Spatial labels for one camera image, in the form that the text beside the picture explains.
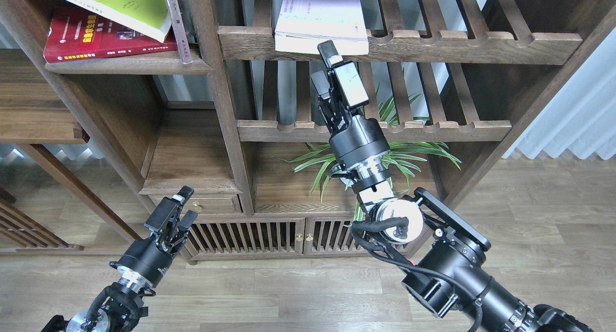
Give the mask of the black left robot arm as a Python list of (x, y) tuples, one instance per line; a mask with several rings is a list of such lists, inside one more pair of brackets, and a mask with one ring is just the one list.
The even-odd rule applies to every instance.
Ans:
[(171, 198), (163, 198), (144, 226), (148, 238), (135, 241), (120, 260), (110, 266), (121, 279), (106, 286), (90, 307), (65, 320), (55, 315), (43, 328), (45, 332), (129, 332), (148, 315), (143, 298), (154, 296), (154, 288), (167, 273), (173, 259), (187, 242), (187, 234), (197, 213), (180, 213), (191, 198), (193, 188), (184, 186)]

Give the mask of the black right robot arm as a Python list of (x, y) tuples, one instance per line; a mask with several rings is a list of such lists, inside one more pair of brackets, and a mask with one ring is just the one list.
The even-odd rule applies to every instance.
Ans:
[(471, 331), (589, 332), (563, 310), (526, 305), (482, 269), (490, 242), (424, 188), (395, 197), (383, 165), (390, 147), (376, 119), (364, 117), (368, 97), (356, 66), (332, 41), (319, 43), (326, 72), (311, 75), (337, 160), (331, 177), (351, 184), (363, 221), (350, 234), (376, 259), (405, 273), (403, 286), (437, 318), (451, 310), (472, 321)]

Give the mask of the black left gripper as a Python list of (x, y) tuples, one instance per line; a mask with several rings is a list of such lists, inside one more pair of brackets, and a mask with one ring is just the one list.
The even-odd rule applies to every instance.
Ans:
[(144, 224), (151, 231), (148, 238), (133, 242), (120, 260), (109, 263), (122, 275), (119, 284), (130, 290), (149, 290), (160, 283), (198, 217), (189, 210), (179, 219), (193, 193), (193, 188), (183, 186), (171, 198), (164, 197)]

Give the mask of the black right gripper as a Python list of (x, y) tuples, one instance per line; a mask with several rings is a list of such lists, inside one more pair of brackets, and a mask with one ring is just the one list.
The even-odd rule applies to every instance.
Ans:
[(343, 171), (368, 167), (390, 147), (378, 121), (364, 117), (361, 110), (369, 104), (369, 97), (356, 65), (343, 59), (332, 40), (319, 43), (317, 49), (326, 71), (316, 71), (310, 79), (337, 163)]

